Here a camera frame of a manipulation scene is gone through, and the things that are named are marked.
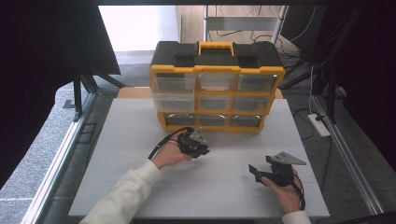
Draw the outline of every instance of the white table surface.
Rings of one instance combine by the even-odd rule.
[[[151,99],[114,99],[69,215],[87,215],[119,178],[144,163],[167,134]],[[286,100],[274,101],[260,133],[204,135],[211,151],[197,160],[163,168],[163,178],[135,217],[281,217],[275,194],[256,183],[248,171],[249,164],[270,171],[265,156],[281,151],[307,162],[294,166],[304,184],[307,214],[329,216]]]

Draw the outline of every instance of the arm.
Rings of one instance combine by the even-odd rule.
[[[169,141],[151,160],[139,169],[129,170],[102,198],[80,224],[130,223],[140,205],[151,193],[151,187],[160,179],[160,169],[180,161],[190,161],[191,156],[180,152],[178,146]]]
[[[293,172],[296,176],[298,176],[296,170],[293,168]],[[286,187],[280,187],[270,179],[266,177],[262,177],[262,182],[265,186],[270,188],[276,194],[280,206],[283,209],[284,216],[282,217],[282,221],[284,224],[310,224],[308,215],[305,211],[300,210],[300,198],[297,192],[291,185]],[[303,186],[300,181],[294,177],[294,183],[301,189]]]

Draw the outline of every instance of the yellow organizer box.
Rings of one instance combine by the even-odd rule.
[[[259,132],[285,69],[271,42],[161,41],[149,85],[163,128]]]

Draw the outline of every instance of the aluminum rail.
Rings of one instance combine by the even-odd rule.
[[[323,100],[321,98],[318,98],[316,95],[313,96],[313,100],[318,106],[319,114],[326,114],[326,110],[324,109],[326,108],[326,106]],[[346,168],[351,174],[352,179],[355,182],[359,192],[361,193],[361,197],[365,201],[370,213],[372,215],[384,213],[384,209],[380,201],[378,200],[373,188],[367,181],[367,178],[365,177],[364,173],[362,172],[361,168],[353,157],[349,147],[347,146],[346,141],[338,130],[337,125],[332,124],[332,122],[327,117],[324,118],[324,121],[326,121],[329,132],[332,135],[332,139],[334,140],[334,143],[337,146],[337,149],[344,160]]]
[[[84,106],[83,106],[84,113],[82,114],[81,118],[78,121],[73,122],[70,125],[69,129],[67,130],[64,140],[62,141],[60,147],[58,148],[58,151],[55,154],[55,157],[52,160],[52,163],[49,166],[49,169],[46,175],[44,176],[44,179],[41,182],[40,187],[38,187],[35,197],[30,203],[29,208],[27,209],[21,223],[23,224],[36,223],[37,220],[40,218],[40,215],[50,196],[52,188],[56,183],[57,177],[59,173],[62,171],[67,155],[70,149],[72,148],[76,137],[78,136],[78,131],[80,130],[82,124],[84,123],[84,120],[88,117],[89,113],[87,111],[89,111],[90,107],[92,106],[92,102],[94,98],[95,98],[94,93],[88,94],[86,100],[84,101]]]

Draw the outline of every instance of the plastic drawer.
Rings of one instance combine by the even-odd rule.
[[[267,106],[267,96],[235,96],[233,98],[233,111],[262,112]]]
[[[259,127],[261,115],[233,115],[230,118],[230,125],[237,127]]]
[[[199,109],[202,110],[230,110],[230,95],[199,95]]]
[[[195,124],[193,114],[164,114],[166,125],[192,126]]]
[[[200,126],[225,126],[227,123],[227,115],[200,115]]]
[[[202,73],[198,79],[200,91],[231,91],[235,75],[231,73]]]
[[[238,91],[270,91],[277,75],[238,75]]]
[[[151,95],[158,112],[193,112],[195,78],[156,77]]]

